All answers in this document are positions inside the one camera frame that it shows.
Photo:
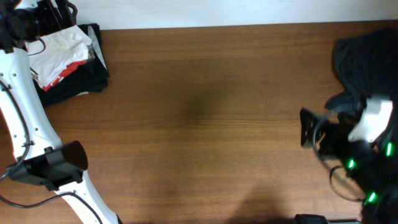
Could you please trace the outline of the white t-shirt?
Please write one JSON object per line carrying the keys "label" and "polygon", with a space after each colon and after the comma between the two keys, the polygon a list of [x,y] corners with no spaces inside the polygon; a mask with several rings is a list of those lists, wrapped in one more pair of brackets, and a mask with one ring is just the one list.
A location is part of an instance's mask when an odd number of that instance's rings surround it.
{"label": "white t-shirt", "polygon": [[78,26],[26,43],[30,67],[35,71],[34,79],[39,87],[51,84],[71,63],[87,60],[91,43]]}

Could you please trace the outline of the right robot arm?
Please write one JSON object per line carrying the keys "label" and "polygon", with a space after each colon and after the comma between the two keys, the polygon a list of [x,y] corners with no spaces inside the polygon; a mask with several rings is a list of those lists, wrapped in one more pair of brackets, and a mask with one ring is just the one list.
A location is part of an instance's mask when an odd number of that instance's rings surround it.
{"label": "right robot arm", "polygon": [[333,177],[344,169],[364,192],[363,217],[371,223],[397,223],[397,144],[386,128],[389,116],[368,107],[360,118],[337,108],[325,116],[300,110],[301,146],[312,148]]}

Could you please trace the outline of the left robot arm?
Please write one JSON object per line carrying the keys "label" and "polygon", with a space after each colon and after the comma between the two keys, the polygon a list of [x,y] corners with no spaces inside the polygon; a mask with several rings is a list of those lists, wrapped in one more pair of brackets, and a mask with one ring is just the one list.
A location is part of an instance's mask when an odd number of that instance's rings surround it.
{"label": "left robot arm", "polygon": [[1,1],[1,112],[16,160],[1,178],[46,187],[83,223],[120,223],[90,180],[81,143],[63,144],[50,124],[26,47],[75,25],[77,12],[69,1]]}

